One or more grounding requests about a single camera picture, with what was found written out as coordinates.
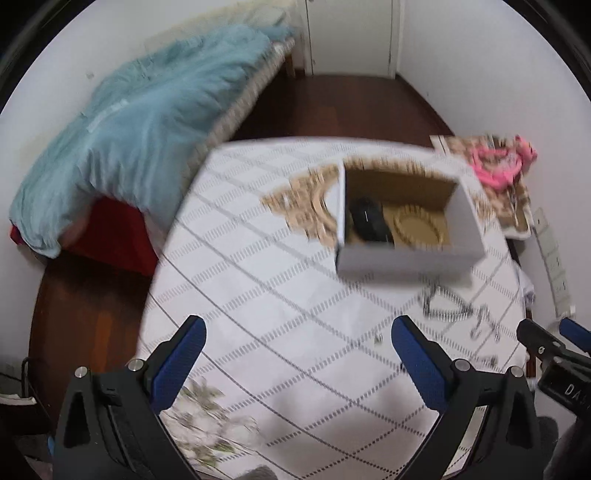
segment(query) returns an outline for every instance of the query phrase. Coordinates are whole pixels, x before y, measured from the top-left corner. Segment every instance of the white tablecloth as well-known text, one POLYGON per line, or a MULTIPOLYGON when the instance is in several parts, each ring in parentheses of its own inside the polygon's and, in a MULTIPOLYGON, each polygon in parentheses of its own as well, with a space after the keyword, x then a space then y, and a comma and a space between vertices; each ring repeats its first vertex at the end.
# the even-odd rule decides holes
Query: white tablecloth
MULTIPOLYGON (((487 257, 463 278, 442 282, 476 308, 488 306, 498 342, 484 322, 471 338, 475 317, 425 318, 422 295, 436 278, 343 281, 331 247, 290 229, 261 203, 293 175, 350 155, 413 160, 461 176, 482 194, 463 160, 390 142, 295 138, 214 151, 177 215, 138 344, 138 356, 146 358, 188 315, 207 324, 207 343, 186 388, 161 415, 199 470, 234 478, 264 464, 280 479, 394 478, 437 418, 389 339, 399 314, 452 358, 486 369, 494 356, 496 366, 489 367, 503 372, 524 364, 515 336, 522 298, 496 220, 482 225, 487 257)), ((328 212, 336 211, 335 190, 324 196, 328 212)), ((432 306, 456 308, 444 299, 432 306)), ((450 471, 466 458, 476 416, 473 423, 450 471)))

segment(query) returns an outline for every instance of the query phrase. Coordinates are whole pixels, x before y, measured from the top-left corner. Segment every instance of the wall outlet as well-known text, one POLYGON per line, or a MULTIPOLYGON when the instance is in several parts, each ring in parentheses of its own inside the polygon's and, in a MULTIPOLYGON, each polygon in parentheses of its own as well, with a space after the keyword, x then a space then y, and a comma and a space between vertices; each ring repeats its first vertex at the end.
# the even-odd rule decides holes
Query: wall outlet
POLYGON ((542 233, 542 231, 548 226, 548 220, 546 220, 546 215, 544 215, 544 211, 541 208, 538 208, 534 212, 534 229, 536 233, 542 233))
POLYGON ((564 272, 552 280, 552 293, 554 294, 555 303, 559 303, 570 297, 569 285, 567 284, 566 275, 564 272))
POLYGON ((541 208, 538 208, 534 212, 533 217, 534 233, 538 239, 540 252, 542 253, 550 286, 552 287, 556 317, 562 318, 563 316, 574 313, 574 305, 570 298, 564 265, 558 252, 558 242, 541 208))
POLYGON ((568 317, 571 320, 576 318, 576 312, 574 309, 574 305, 571 304, 571 298, 566 297, 565 299, 560 300, 556 303, 556 318, 558 320, 563 319, 564 317, 568 317))
POLYGON ((560 259, 560 254, 558 253, 558 247, 545 258, 545 262, 550 280, 554 280, 560 274, 564 273, 562 260, 560 259))
POLYGON ((558 243, 556 242, 556 238, 554 238, 554 232, 550 225, 547 225, 544 231, 538 234, 538 243, 540 244, 540 251, 544 258, 558 248, 558 243))

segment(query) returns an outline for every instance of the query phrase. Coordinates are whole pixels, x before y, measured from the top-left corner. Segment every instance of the metal chain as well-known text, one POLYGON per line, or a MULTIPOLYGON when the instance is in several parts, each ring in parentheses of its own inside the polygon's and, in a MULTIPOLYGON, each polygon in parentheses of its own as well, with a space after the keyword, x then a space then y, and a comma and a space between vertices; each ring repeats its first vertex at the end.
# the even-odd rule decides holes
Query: metal chain
POLYGON ((432 284, 429 291, 423 295, 423 315, 426 318, 438 318, 442 322, 461 322, 468 318, 476 315, 476 325, 470 330, 470 338, 476 340, 482 333, 481 324, 484 320, 491 327, 491 330, 495 334, 495 341, 498 343, 501 340, 499 333, 499 326, 494 323, 491 319, 491 314, 486 305, 481 305, 478 309, 474 308, 474 305, 466 302, 457 293, 444 285, 432 284), (431 301, 435 295, 440 295, 444 298, 451 300, 458 306, 457 310, 443 310, 443 309, 432 309, 431 301))

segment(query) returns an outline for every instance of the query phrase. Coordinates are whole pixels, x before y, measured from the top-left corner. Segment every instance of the floral pattern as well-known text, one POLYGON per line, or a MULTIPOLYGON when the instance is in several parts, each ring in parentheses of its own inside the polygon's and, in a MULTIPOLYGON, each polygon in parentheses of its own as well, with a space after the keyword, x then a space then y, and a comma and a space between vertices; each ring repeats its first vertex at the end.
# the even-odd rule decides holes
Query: floral pattern
POLYGON ((252 417, 233 416, 216 400, 223 392, 189 378, 173 406, 160 414, 177 447, 193 467, 218 471, 228 454, 253 453, 260 432, 252 417))

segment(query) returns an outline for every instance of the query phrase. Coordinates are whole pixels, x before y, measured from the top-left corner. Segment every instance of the pink fabric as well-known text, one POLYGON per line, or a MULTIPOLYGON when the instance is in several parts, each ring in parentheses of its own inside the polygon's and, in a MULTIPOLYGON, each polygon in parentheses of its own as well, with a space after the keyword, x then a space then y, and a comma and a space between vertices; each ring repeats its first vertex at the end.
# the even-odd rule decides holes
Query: pink fabric
POLYGON ((473 148, 472 168, 483 185, 501 192, 513 184, 520 172, 527 172, 530 165, 537 158, 538 153, 534 147, 517 135, 515 143, 510 148, 473 148), (497 158, 499 166, 493 170, 485 168, 482 163, 482 157, 484 156, 497 158))

